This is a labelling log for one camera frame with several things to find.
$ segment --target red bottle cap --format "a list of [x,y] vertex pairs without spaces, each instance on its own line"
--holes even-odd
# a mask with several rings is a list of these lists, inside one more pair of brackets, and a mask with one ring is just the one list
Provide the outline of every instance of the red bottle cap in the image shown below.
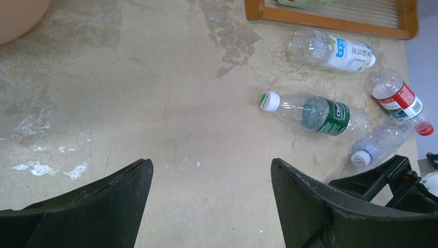
[[415,131],[421,136],[429,136],[433,133],[433,126],[426,121],[422,121],[415,126]]

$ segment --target white bottle cap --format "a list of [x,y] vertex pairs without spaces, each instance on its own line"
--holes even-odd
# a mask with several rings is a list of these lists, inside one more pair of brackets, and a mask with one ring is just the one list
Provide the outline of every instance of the white bottle cap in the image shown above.
[[364,167],[371,163],[371,156],[367,152],[359,150],[351,155],[351,162],[358,167]]
[[274,112],[280,106],[280,95],[273,91],[266,91],[261,95],[260,108],[264,111]]
[[376,57],[374,56],[374,54],[371,54],[371,62],[369,65],[367,65],[367,68],[370,68],[371,66],[373,66],[376,63]]

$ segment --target wooden frame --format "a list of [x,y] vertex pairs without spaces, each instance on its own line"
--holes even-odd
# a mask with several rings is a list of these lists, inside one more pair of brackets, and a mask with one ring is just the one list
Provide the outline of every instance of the wooden frame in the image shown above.
[[346,21],[315,14],[266,7],[264,0],[245,0],[248,20],[266,20],[310,27],[335,29],[366,35],[377,35],[409,40],[419,31],[417,16],[418,0],[397,0],[398,28]]

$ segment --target empty water bottle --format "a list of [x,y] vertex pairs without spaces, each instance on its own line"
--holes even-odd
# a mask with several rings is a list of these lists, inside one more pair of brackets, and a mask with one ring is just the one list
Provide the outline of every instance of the empty water bottle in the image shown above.
[[376,62],[369,45],[310,28],[294,32],[286,45],[286,59],[297,65],[349,72],[363,71]]
[[294,128],[323,132],[356,140],[366,135],[369,118],[360,108],[347,106],[311,94],[286,94],[273,91],[260,98],[260,107],[274,112]]
[[392,118],[353,147],[351,162],[359,167],[379,165],[414,134],[412,122]]
[[372,73],[367,90],[392,116],[411,120],[418,134],[433,133],[423,103],[395,70],[385,68]]

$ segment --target bottle cap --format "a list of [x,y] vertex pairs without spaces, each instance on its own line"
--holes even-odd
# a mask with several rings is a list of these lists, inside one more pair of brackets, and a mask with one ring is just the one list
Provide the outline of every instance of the bottle cap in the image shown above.
[[366,151],[359,150],[351,155],[351,162],[358,167],[367,166],[371,160],[370,154]]
[[374,56],[374,54],[371,54],[371,62],[369,65],[367,65],[367,68],[370,68],[371,66],[373,66],[376,63],[376,57]]
[[415,126],[415,131],[421,136],[429,136],[433,133],[434,129],[432,124],[422,121],[420,124]]
[[264,111],[274,112],[280,106],[280,95],[273,91],[266,91],[261,95],[260,108]]

